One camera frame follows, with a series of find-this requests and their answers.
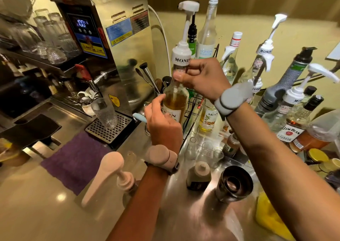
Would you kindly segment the person's left hand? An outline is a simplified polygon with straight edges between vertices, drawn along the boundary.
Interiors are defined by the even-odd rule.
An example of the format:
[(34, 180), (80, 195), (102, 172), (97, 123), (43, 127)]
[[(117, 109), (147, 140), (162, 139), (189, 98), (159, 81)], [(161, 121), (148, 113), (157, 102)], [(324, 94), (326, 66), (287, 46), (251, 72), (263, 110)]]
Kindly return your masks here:
[[(165, 94), (161, 94), (155, 99), (162, 101)], [(169, 150), (179, 154), (183, 142), (183, 131), (181, 125), (160, 125), (157, 129), (153, 130), (151, 134), (152, 145), (164, 145)]]

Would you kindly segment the amber syrup glass bottle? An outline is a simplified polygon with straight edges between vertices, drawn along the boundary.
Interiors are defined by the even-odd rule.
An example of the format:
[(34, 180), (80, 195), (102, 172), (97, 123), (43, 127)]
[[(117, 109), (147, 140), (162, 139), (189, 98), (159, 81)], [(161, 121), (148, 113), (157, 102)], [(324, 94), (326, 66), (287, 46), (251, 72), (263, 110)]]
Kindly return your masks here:
[(170, 114), (175, 121), (183, 125), (186, 106), (189, 101), (188, 90), (172, 77), (169, 86), (164, 89), (164, 94), (166, 96), (163, 100), (163, 113)]

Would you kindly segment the white syrup pump dispenser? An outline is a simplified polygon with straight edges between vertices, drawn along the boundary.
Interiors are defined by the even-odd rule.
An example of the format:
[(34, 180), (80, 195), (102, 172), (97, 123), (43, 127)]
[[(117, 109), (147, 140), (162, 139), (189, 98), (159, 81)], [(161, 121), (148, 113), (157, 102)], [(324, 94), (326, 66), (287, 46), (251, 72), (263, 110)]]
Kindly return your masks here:
[(178, 4), (178, 9), (185, 12), (186, 20), (183, 37), (177, 46), (172, 49), (171, 61), (174, 67), (186, 67), (190, 63), (192, 54), (187, 42), (190, 20), (192, 16), (199, 11), (199, 3), (191, 0), (182, 1)]

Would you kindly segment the clear measuring glass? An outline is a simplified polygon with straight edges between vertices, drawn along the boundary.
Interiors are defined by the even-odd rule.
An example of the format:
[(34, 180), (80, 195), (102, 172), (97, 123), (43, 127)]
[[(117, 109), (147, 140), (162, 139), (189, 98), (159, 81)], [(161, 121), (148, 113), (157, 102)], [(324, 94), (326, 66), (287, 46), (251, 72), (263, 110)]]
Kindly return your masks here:
[(140, 111), (139, 113), (142, 114), (142, 112), (144, 112), (147, 119), (147, 123), (145, 123), (145, 132), (147, 135), (151, 136), (153, 130), (160, 126), (161, 102), (154, 99), (150, 104), (145, 106), (143, 111)]

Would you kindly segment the clear shot glass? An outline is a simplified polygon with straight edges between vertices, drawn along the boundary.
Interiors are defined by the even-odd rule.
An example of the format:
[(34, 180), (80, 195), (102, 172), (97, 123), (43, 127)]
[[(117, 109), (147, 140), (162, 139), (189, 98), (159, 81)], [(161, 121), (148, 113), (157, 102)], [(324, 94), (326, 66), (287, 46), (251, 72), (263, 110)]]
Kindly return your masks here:
[(212, 152), (212, 158), (210, 160), (210, 168), (211, 169), (216, 169), (219, 164), (220, 164), (220, 161), (224, 158), (224, 154), (222, 152), (222, 150), (220, 149), (216, 149)]
[(213, 150), (214, 147), (210, 142), (204, 142), (201, 146), (199, 161), (206, 162), (210, 165), (213, 160)]
[(195, 137), (191, 137), (188, 141), (187, 148), (185, 151), (185, 160), (195, 160), (196, 159), (196, 142), (197, 139)]

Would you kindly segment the tall clear bottle white pump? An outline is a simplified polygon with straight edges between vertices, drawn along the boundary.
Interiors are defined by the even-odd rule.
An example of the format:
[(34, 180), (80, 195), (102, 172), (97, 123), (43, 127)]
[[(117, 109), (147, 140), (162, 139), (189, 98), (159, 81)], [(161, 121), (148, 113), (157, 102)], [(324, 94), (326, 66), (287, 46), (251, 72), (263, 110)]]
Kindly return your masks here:
[(215, 18), (218, 0), (209, 0), (206, 19), (202, 30), (198, 34), (195, 59), (213, 57), (217, 38)]

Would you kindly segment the black drip tray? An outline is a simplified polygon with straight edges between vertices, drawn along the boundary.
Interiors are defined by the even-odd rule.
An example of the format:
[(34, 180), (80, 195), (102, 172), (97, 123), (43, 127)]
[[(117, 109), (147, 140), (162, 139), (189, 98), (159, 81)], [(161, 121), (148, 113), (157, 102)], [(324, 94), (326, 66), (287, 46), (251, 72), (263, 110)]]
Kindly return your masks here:
[(87, 127), (85, 132), (95, 140), (117, 150), (138, 126), (133, 117), (117, 112), (118, 124), (113, 129), (106, 129), (99, 119), (95, 119)]

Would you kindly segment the brown squeeze bottle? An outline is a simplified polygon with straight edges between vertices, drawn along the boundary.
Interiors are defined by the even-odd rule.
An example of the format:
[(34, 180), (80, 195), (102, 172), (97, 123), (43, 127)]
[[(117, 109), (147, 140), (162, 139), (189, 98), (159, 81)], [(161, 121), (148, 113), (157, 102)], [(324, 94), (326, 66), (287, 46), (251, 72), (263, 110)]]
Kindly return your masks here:
[(188, 171), (186, 186), (191, 191), (205, 191), (210, 181), (210, 166), (206, 162), (198, 161)]

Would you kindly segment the stainless steel water boiler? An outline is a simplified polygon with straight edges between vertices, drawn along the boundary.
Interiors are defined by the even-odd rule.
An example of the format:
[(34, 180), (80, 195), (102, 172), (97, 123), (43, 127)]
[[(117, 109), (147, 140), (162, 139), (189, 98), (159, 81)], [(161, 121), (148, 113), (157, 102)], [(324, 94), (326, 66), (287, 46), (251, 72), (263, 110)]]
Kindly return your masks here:
[(155, 76), (147, 0), (51, 0), (87, 56), (75, 65), (83, 80), (121, 114), (142, 108), (152, 88), (137, 74), (147, 63)]

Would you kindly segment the grey bottle black pump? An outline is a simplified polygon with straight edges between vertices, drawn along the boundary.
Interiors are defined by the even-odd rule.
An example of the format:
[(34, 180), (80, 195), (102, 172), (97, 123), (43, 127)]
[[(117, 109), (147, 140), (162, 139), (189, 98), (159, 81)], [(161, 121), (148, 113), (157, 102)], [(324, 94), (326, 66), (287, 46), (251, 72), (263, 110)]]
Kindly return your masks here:
[(312, 61), (312, 53), (314, 50), (317, 50), (317, 48), (303, 47), (301, 52), (294, 57), (292, 63), (280, 80), (276, 84), (266, 88), (255, 108), (255, 112), (260, 117), (277, 109), (286, 91), (293, 86), (307, 65)]

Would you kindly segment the dark capped glass bottle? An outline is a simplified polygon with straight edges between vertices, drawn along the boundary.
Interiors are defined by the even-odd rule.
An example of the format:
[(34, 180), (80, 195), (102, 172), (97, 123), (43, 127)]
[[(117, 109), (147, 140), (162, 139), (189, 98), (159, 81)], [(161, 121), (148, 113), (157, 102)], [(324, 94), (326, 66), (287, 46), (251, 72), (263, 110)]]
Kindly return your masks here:
[(301, 101), (302, 105), (306, 104), (316, 91), (316, 87), (307, 86), (304, 90), (304, 99)]

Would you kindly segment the group of clear glasses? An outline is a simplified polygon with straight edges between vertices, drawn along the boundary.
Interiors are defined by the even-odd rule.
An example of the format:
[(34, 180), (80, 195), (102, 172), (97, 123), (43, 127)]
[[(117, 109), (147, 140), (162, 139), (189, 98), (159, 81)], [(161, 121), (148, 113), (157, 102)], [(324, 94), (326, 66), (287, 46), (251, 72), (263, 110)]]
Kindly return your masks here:
[(34, 14), (36, 26), (14, 23), (10, 28), (10, 37), (23, 52), (47, 59), (51, 64), (61, 64), (80, 54), (59, 12), (51, 13), (43, 8), (35, 10)]

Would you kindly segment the row of dark bottles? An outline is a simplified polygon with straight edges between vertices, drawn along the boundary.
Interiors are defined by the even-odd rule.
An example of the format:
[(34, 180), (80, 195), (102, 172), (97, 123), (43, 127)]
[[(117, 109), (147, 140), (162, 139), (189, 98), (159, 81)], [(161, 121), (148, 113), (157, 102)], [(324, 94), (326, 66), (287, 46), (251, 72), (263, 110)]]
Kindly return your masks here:
[(33, 63), (0, 53), (0, 75), (2, 69), (9, 71), (12, 76), (10, 80), (0, 76), (0, 86), (1, 82), (14, 82), (22, 93), (36, 98), (42, 96), (44, 99), (58, 93), (55, 77)]

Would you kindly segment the yellow lid jar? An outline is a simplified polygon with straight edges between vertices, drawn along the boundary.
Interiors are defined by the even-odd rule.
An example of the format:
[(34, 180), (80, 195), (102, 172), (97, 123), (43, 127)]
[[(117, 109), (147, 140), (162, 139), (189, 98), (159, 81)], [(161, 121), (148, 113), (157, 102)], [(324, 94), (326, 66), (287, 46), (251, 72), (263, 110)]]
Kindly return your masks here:
[(308, 162), (318, 164), (329, 161), (327, 154), (320, 149), (312, 148), (307, 152)]

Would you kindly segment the pale lid jar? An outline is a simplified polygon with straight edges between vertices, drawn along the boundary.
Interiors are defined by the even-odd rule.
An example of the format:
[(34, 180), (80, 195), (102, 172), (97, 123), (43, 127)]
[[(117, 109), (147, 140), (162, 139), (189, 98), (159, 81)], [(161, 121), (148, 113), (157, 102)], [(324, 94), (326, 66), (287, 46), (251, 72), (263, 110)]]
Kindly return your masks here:
[(326, 162), (319, 164), (319, 168), (322, 172), (330, 173), (340, 169), (340, 159), (332, 158)]

